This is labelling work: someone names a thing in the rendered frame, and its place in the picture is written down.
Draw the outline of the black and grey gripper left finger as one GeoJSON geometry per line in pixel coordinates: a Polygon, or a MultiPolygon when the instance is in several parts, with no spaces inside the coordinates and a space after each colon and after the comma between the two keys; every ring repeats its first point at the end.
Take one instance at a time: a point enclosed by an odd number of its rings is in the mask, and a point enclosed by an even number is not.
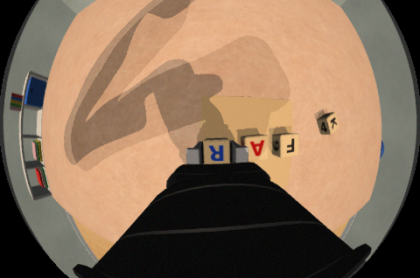
{"type": "Polygon", "coordinates": [[[186,149],[186,164],[204,164],[203,142],[198,142],[193,148],[186,149]]]}

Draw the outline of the tan flat mat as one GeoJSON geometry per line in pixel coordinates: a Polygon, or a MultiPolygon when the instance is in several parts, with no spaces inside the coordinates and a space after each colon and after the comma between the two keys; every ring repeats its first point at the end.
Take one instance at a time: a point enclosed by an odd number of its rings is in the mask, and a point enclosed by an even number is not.
{"type": "Polygon", "coordinates": [[[241,136],[267,135],[269,158],[252,161],[269,173],[270,181],[288,186],[291,156],[272,155],[272,135],[292,133],[290,100],[202,95],[200,141],[227,138],[241,145],[241,136]]]}

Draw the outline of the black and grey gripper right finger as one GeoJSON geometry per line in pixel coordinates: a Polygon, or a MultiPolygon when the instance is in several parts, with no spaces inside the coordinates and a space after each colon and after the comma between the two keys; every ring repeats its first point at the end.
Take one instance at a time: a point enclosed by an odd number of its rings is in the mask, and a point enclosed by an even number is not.
{"type": "Polygon", "coordinates": [[[248,159],[249,147],[230,141],[230,163],[246,163],[248,159]]]}

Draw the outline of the tan wooden letter block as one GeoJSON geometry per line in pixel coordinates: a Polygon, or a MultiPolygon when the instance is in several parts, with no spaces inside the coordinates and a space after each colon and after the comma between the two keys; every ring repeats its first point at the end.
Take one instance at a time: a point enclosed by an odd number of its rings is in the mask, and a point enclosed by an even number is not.
{"type": "Polygon", "coordinates": [[[298,155],[298,133],[272,135],[272,155],[281,158],[298,155]]]}
{"type": "Polygon", "coordinates": [[[335,112],[322,115],[317,122],[321,135],[331,135],[339,128],[335,112]]]}
{"type": "Polygon", "coordinates": [[[230,163],[230,141],[225,138],[206,138],[203,141],[204,164],[230,163]]]}
{"type": "Polygon", "coordinates": [[[248,147],[248,161],[269,158],[269,140],[267,135],[241,136],[241,146],[248,147]]]}

